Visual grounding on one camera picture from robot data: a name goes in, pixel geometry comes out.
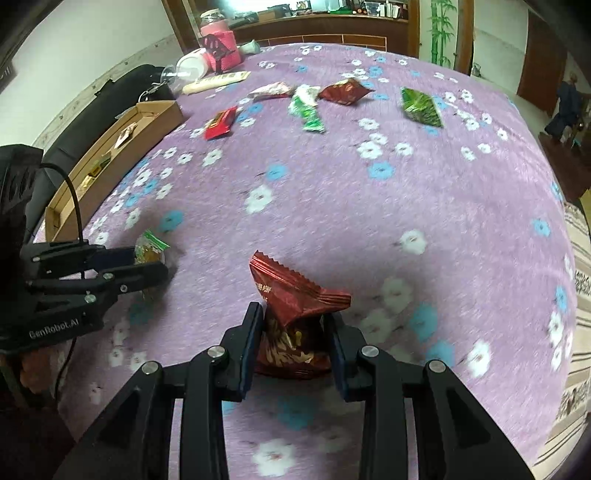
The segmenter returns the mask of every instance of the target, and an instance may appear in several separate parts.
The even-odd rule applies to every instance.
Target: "white wall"
[[[173,35],[160,0],[64,0],[17,51],[0,93],[0,145],[32,144],[82,90]]]
[[[523,0],[474,0],[474,62],[481,75],[517,93],[527,46]]]

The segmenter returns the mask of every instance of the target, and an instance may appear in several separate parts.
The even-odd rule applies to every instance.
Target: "red wrapper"
[[[355,79],[347,79],[326,87],[320,92],[320,97],[341,105],[351,105],[373,91]]]
[[[258,251],[251,258],[250,268],[267,302],[256,372],[298,379],[329,372],[330,358],[320,317],[349,308],[351,295],[319,287]]]
[[[232,124],[236,119],[236,111],[238,110],[237,106],[233,106],[228,110],[224,110],[223,112],[219,112],[209,125],[205,129],[205,140],[213,140],[214,138],[221,137],[222,135],[226,135],[230,133],[232,129]]]

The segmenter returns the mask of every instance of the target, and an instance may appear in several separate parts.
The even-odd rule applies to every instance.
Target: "green snack bag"
[[[430,95],[406,87],[401,92],[402,108],[407,117],[424,125],[443,128],[441,116]]]
[[[304,120],[305,131],[325,132],[324,124],[318,116],[316,107],[306,104],[297,93],[291,98],[291,103],[287,111],[290,115],[299,116]]]

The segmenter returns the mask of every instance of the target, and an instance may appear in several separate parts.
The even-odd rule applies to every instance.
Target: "snack package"
[[[300,85],[291,99],[287,109],[290,115],[299,116],[304,119],[304,130],[308,132],[324,133],[324,123],[318,116],[316,98],[320,92],[320,87],[311,87],[309,85]]]
[[[402,108],[407,117],[424,125],[443,127],[437,106],[430,95],[406,87],[401,92]]]
[[[214,138],[221,137],[230,133],[234,120],[236,119],[237,106],[233,106],[228,110],[219,112],[213,120],[211,120],[205,129],[204,136],[205,140],[213,140]]]
[[[138,265],[142,263],[162,262],[166,265],[164,251],[167,248],[170,248],[170,245],[164,243],[150,230],[146,230],[140,235],[135,243],[135,264]],[[154,300],[155,291],[155,287],[142,290],[144,300]]]
[[[295,91],[295,88],[285,82],[275,82],[253,90],[248,94],[248,97],[252,98],[253,102],[259,102],[269,98],[287,98],[292,96]]]
[[[320,318],[349,308],[351,295],[319,287],[259,251],[252,256],[250,268],[267,302],[256,372],[302,380],[329,372]]]
[[[373,91],[355,79],[346,79],[326,87],[320,92],[320,97],[329,102],[352,105]]]

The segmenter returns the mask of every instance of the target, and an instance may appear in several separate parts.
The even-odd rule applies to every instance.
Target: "bed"
[[[368,342],[450,365],[533,465],[561,405],[577,298],[561,192],[515,106],[460,73],[358,47],[269,47],[241,69],[244,82],[178,100],[186,123],[85,229],[116,247],[149,228],[179,260],[162,302],[123,296],[104,330],[79,339],[60,404],[74,436],[144,361],[188,361],[240,323],[262,301],[248,268],[260,250],[351,292],[343,317]],[[320,101],[324,134],[303,131],[289,99],[247,98],[280,80],[352,76],[375,92]],[[443,129],[403,115],[403,86],[433,96]],[[233,105],[232,135],[205,141],[206,122]],[[246,402],[224,405],[224,424],[233,479],[357,477],[362,407],[330,378],[257,377]],[[410,478],[415,456],[411,443]],[[173,441],[171,478],[177,459]]]

